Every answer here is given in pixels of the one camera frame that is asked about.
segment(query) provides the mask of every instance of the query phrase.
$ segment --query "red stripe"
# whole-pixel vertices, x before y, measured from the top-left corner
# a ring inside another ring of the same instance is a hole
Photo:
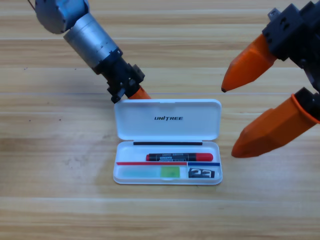
[[[186,166],[186,162],[172,162],[172,161],[122,161],[117,162],[117,165],[135,165],[135,166],[164,166],[164,165],[174,165],[174,166]]]

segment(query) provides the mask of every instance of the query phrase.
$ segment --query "white plastic case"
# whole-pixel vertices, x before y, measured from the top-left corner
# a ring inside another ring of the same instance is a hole
[[[215,99],[121,100],[114,105],[119,138],[113,179],[118,184],[217,185],[221,103]],[[148,154],[210,153],[210,162],[150,162]]]

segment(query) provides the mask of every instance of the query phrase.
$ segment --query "table surface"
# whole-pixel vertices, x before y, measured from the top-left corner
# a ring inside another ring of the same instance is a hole
[[[154,99],[222,103],[217,186],[119,185],[114,105],[27,0],[0,2],[0,239],[318,240],[320,128],[256,158],[231,156],[241,130],[305,86],[277,61],[221,92],[228,65],[269,22],[307,0],[91,0],[92,14],[146,74]]]

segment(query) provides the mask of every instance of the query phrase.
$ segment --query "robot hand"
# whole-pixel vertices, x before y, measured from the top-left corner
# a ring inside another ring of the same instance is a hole
[[[90,14],[88,0],[36,0],[38,21],[53,34],[64,39],[109,85],[111,100],[117,103],[123,95],[129,99],[150,99],[140,86],[144,73],[122,58],[123,52]]]
[[[276,8],[262,34],[230,64],[221,90],[227,92],[251,83],[277,59],[290,58],[304,69],[313,88],[320,91],[320,1],[298,10],[293,4]],[[320,124],[320,95],[306,88],[292,94],[248,125],[235,143],[232,156],[257,157],[280,148],[314,125]]]

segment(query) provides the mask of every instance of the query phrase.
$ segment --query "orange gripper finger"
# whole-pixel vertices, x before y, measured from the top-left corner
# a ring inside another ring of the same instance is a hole
[[[140,87],[140,89],[134,95],[129,97],[129,99],[151,99],[151,97],[142,87]]]
[[[251,158],[280,148],[320,124],[299,104],[294,94],[277,108],[265,111],[243,129],[233,146],[235,158]]]
[[[261,34],[231,62],[221,90],[225,93],[255,81],[271,68],[276,60],[277,58],[269,51],[265,37]]]

